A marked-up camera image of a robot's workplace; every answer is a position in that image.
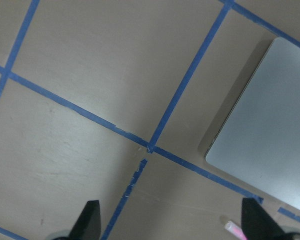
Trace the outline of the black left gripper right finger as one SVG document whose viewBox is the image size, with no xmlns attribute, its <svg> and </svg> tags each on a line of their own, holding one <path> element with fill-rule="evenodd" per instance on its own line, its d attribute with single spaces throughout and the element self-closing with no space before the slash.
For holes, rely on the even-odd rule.
<svg viewBox="0 0 300 240">
<path fill-rule="evenodd" d="M 241 229 L 248 240 L 275 240 L 285 234 L 254 198 L 242 199 Z"/>
</svg>

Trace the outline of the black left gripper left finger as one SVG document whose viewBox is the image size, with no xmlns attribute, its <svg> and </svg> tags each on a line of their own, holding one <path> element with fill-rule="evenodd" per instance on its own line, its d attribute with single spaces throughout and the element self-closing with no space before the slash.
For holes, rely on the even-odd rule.
<svg viewBox="0 0 300 240">
<path fill-rule="evenodd" d="M 101 210 L 99 200 L 89 200 L 72 227 L 70 240 L 98 240 L 101 236 Z"/>
</svg>

